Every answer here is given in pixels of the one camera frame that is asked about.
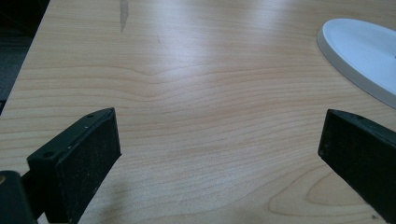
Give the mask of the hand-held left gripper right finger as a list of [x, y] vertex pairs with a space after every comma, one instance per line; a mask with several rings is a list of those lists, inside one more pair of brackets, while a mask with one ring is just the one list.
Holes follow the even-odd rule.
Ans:
[[388, 223], [396, 223], [396, 132], [330, 109], [318, 155]]

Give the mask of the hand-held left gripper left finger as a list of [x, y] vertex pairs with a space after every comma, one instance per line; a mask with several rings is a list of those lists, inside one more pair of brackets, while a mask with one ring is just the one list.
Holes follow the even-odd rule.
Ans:
[[22, 177], [35, 218], [77, 224], [120, 157], [115, 109], [84, 116], [32, 153]]

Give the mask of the white hook stand rack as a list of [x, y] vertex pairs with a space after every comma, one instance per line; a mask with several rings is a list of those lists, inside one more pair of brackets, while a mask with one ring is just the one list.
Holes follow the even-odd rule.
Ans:
[[368, 21], [333, 19], [317, 35], [324, 57], [347, 79], [396, 109], [396, 31]]

